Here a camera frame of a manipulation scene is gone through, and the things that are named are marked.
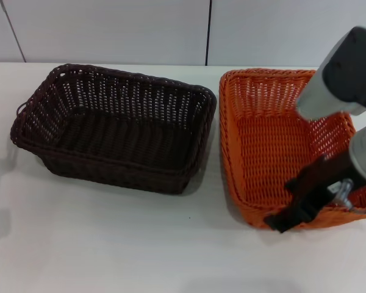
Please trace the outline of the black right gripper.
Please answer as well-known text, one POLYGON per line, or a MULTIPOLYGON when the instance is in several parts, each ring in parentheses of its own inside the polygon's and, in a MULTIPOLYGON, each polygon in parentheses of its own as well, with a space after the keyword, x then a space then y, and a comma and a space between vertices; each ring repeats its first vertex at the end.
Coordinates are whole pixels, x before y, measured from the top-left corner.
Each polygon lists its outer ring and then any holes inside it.
POLYGON ((290 204, 266 216, 264 223, 284 233, 302 223, 310 223, 331 202, 351 209, 348 195, 355 182, 352 167, 348 150, 332 157, 321 155, 284 184, 284 189, 292 193, 290 204))

